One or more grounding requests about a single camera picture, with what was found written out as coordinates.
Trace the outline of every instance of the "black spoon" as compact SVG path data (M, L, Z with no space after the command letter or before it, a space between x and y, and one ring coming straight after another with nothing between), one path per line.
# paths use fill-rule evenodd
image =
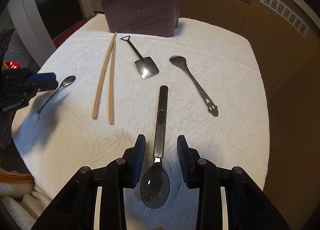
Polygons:
M167 101L168 87L161 86L153 149L154 161L152 167L144 174L140 186L142 201L150 208L161 207L167 200L170 191L168 175L162 168Z

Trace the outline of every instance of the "spoon bowl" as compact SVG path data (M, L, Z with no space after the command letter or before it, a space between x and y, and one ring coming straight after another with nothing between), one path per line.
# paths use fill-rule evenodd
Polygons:
M179 68L182 68L182 69L187 68L188 69L187 60L185 57L175 55L175 56L171 56L169 60L173 65L175 65Z
M167 200L170 191L169 177L161 162L154 162L144 174L140 193L144 204L150 208L159 208Z
M60 87L68 86L68 85L70 85L72 82L74 82L75 80L76 80L76 76L66 77L66 78L61 82Z

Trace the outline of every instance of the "spoon handle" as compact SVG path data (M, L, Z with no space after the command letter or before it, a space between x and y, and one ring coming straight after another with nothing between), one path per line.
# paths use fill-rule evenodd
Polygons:
M41 113L42 109L44 109L44 107L46 106L46 104L49 102L49 100L55 95L55 93L61 88L61 85L60 87L58 87L58 89L48 98L48 100L43 104L43 106L39 109L39 111L37 112L38 114Z
M136 49L136 47L132 44L132 42L130 41L130 35L128 36L124 36L122 38L120 38L121 40L123 41L127 41L129 43L129 45L131 46L131 48L134 50L134 52L138 55L138 57L140 59L143 59L142 55L140 54L140 52L138 52L138 50Z
M158 114L156 122L154 158L163 158L165 121L167 118L168 87L161 86L159 93Z
M218 116L218 107L212 102L212 100L207 95L207 93L203 90L203 88L200 86L198 81L193 77L189 69L183 68L182 70L191 78L193 84L195 84L200 96L202 97L205 105L207 106L208 112L213 116Z

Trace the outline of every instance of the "white bead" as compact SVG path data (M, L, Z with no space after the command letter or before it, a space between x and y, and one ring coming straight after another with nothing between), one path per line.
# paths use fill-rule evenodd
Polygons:
M40 115L38 113L32 113L32 120L33 121L39 121Z

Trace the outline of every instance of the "kitchen utensil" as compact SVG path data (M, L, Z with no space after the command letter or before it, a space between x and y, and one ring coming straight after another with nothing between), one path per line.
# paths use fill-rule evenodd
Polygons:
M161 86L156 122L155 145L153 149L154 161L152 167L144 174L140 186L142 201L150 208L161 207L167 200L170 190L168 175L162 168L167 101L168 87Z
M130 44L131 48L134 50L134 52L140 58L139 60L136 60L134 63L136 64L136 67L143 79L153 77L159 73L159 69L157 68L156 64L153 62L152 58L142 57L142 55L138 52L135 46L131 43L130 35L124 36L120 39L123 41L127 41Z
M76 80L76 76L69 76L66 77L60 84L60 86L57 88L57 90L48 98L48 100L43 104L43 106L38 110L38 112L33 113L32 114L32 119L34 121L38 121L40 119L40 113L41 111L44 109L44 107L46 106L46 104L49 102L49 100L56 94L56 92L58 92L58 90L62 87L66 87L68 85L70 85L72 82L74 82Z
M102 93L102 86L103 86L104 78L106 76L107 66L108 66L111 50L113 48L113 43L114 43L114 41L116 39L116 36L117 36L117 32L115 32L115 34L113 35L113 37L111 39L111 42L110 42L110 45L109 45L109 48L108 48L108 51L107 51L107 54L106 54L106 58L105 58L104 63L103 63L103 67L102 67L99 83L98 83L98 86L97 86L96 99L94 101L94 106L93 106L92 119L94 119L94 120L98 119L100 99L101 99L101 93Z
M181 68L191 78L193 84L195 84L200 96L202 97L205 105L207 106L208 112L213 116L218 116L218 107L212 102L210 97L208 97L207 93L203 90L203 88L199 85L197 80L189 71L187 66L187 60L184 57L178 55L171 56L169 60L173 65Z
M113 43L112 57L111 57L111 67L110 67L110 85L109 85L109 124L115 123L115 113L114 113L114 76L115 76L115 60L116 60L116 41Z

